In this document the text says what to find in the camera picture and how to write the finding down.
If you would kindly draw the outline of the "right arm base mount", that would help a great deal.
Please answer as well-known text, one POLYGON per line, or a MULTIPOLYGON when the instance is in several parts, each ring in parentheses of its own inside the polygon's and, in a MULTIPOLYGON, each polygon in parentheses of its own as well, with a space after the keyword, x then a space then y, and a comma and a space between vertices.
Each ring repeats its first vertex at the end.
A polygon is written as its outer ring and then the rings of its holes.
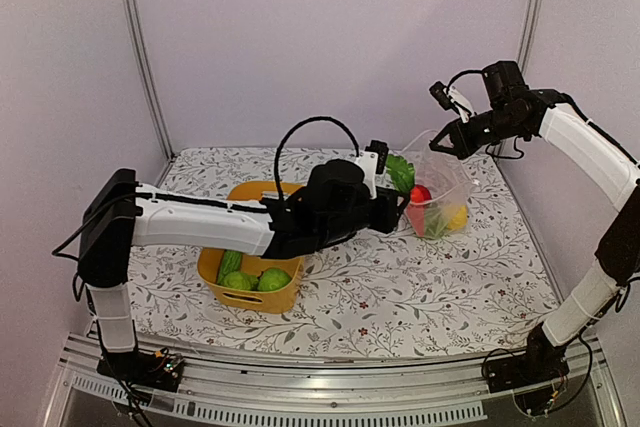
POLYGON ((540 389, 517 394, 514 402, 528 416, 547 415, 566 386, 569 366, 565 353, 566 347, 553 346, 538 325, 527 336, 523 353, 504 348, 491 351, 483 360, 481 375, 491 393, 543 384, 540 389))

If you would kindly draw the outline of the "yellow plastic basket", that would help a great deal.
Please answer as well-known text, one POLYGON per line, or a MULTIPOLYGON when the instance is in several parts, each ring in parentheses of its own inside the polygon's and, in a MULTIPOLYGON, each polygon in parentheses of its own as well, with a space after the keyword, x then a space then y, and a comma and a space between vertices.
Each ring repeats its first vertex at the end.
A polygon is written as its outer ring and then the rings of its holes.
MULTIPOLYGON (((263 197, 277 200, 275 182, 249 181, 241 183, 231 190, 227 199, 246 201, 261 200, 263 197)), ((281 314, 293 308, 303 274, 304 256, 288 260, 272 260, 243 254, 240 271, 247 275, 259 278, 270 268, 279 268, 291 277, 290 282, 281 289, 262 292, 232 289, 217 283, 219 266, 224 253, 224 250, 204 248, 197 261, 198 274, 221 304, 269 314, 281 314)))

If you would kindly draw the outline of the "orange toy carrot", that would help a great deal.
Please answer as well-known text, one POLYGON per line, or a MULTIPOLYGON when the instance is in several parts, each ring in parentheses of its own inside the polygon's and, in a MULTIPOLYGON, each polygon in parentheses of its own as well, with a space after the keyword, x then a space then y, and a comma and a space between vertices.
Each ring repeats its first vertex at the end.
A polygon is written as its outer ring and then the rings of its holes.
POLYGON ((437 226, 438 213, 429 205, 410 204, 406 214, 415 234, 422 238, 432 238, 437 226))

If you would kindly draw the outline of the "green toy grapes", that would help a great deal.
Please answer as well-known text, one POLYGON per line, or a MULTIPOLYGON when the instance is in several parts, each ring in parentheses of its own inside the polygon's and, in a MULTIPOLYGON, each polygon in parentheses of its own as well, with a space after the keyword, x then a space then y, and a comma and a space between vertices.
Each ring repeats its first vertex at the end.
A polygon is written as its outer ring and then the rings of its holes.
POLYGON ((449 218, 447 212, 435 205, 428 207, 424 212, 424 237, 436 240, 448 232, 449 218))

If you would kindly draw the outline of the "right aluminium frame post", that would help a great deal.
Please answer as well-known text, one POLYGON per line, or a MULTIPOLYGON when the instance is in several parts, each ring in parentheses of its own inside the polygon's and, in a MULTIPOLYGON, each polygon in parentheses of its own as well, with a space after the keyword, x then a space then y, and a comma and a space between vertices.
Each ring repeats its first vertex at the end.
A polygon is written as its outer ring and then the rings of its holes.
POLYGON ((524 24, 519 42, 516 62, 522 73, 526 72, 534 45, 543 0, 527 0, 524 24))

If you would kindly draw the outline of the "aluminium frame post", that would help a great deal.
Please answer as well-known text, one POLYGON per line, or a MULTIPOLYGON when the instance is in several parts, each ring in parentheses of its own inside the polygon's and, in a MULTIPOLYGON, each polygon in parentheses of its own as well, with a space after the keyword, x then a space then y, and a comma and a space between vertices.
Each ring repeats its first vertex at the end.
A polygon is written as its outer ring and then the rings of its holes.
POLYGON ((169 129, 162 112, 162 107, 148 57, 143 26, 137 0, 122 0, 125 18, 131 38, 131 45, 145 101, 149 110, 152 126, 155 131, 161 152, 167 161, 175 157, 170 139, 169 129))
POLYGON ((527 0, 524 24, 519 42, 516 62, 522 73, 526 72, 534 45, 543 0, 527 0))

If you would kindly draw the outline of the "green toy lettuce leaf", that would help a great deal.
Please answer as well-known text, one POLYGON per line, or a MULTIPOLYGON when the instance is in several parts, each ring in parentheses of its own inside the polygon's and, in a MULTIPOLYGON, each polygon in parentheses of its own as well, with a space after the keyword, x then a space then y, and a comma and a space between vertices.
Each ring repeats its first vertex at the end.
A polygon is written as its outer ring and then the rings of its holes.
POLYGON ((394 188, 409 194, 415 186, 415 167, 401 155, 389 154, 386 159, 386 172, 394 188))

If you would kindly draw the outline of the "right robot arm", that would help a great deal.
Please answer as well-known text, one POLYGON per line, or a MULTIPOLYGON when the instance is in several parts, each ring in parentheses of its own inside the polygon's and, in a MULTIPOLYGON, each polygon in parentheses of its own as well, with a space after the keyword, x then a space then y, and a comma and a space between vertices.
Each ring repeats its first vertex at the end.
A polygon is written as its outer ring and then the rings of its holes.
POLYGON ((502 140, 539 138, 581 172, 608 204, 612 218, 593 262, 560 306, 529 334, 517 374, 537 383, 584 328, 609 309, 620 310, 639 274, 639 164, 598 129, 572 98, 552 89, 516 87, 490 97, 492 107, 474 113, 452 87, 434 84, 430 93, 445 110, 457 113, 431 141, 434 152, 466 159, 502 140))

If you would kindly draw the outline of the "left aluminium frame post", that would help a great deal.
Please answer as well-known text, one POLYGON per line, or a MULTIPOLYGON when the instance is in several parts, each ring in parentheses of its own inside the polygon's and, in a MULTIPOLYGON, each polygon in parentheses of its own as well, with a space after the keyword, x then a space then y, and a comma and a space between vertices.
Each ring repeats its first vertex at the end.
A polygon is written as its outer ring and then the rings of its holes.
POLYGON ((137 0, 122 0, 125 18, 131 38, 131 45, 145 101, 149 110, 152 126, 155 131, 161 152, 167 161, 175 157, 170 139, 169 129, 162 112, 162 107, 148 57, 143 26, 137 0))

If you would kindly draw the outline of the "red toy tomato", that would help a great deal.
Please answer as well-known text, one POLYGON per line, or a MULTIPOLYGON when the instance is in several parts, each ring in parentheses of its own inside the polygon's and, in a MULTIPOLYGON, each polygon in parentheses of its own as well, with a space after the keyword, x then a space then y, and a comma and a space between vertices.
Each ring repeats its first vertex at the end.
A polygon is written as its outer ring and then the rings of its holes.
POLYGON ((429 189, 423 185, 416 184, 410 192, 410 201, 412 204, 424 204, 432 200, 429 189))

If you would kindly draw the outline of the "yellow toy lemon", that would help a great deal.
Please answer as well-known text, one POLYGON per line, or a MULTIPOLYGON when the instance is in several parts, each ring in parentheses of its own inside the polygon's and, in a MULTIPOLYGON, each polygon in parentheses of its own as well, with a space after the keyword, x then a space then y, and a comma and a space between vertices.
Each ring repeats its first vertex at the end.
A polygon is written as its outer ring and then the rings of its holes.
POLYGON ((447 220, 447 230, 456 232, 464 229, 468 222, 467 205, 449 204, 444 209, 447 220))

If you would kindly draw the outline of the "green toy cucumber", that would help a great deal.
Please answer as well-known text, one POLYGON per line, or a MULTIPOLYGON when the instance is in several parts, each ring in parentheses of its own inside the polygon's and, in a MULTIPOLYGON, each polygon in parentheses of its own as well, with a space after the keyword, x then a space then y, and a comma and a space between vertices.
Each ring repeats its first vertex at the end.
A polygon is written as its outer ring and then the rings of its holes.
POLYGON ((217 283, 221 285, 225 277, 241 269, 243 254, 241 252, 225 250, 218 267, 217 283))

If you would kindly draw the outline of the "clear zip top bag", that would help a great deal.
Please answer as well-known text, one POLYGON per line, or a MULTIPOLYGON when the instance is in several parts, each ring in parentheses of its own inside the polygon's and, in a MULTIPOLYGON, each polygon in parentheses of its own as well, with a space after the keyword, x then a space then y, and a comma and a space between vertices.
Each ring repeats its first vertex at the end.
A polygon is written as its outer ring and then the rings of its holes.
MULTIPOLYGON (((414 164, 415 185, 427 187, 432 195, 432 200, 422 205, 435 205, 443 209, 449 204, 467 205, 469 218, 470 195, 479 182, 471 179, 456 157, 430 149, 429 142, 435 135, 435 130, 421 132, 400 155, 414 164)), ((448 231, 444 236, 460 231, 448 231)))

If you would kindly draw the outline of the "floral table mat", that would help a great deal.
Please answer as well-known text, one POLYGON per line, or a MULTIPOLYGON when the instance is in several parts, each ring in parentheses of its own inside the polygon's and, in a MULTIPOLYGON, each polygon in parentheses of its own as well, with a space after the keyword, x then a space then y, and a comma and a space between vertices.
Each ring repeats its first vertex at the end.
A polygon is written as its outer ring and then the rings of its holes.
POLYGON ((414 357, 520 347, 557 307, 516 203, 495 163, 473 180, 466 228, 439 240, 401 223, 364 231, 304 262, 294 307, 266 314, 221 304, 196 247, 137 248, 129 294, 139 335, 304 356, 414 357))

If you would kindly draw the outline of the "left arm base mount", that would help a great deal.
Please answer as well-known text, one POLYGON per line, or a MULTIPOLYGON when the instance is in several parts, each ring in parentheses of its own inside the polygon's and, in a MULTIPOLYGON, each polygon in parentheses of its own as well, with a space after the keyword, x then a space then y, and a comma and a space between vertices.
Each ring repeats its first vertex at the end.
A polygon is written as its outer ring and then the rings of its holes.
POLYGON ((122 384, 177 392, 185 367, 181 354, 162 348, 153 353, 135 347, 130 352, 112 353, 101 345, 97 372, 122 384))

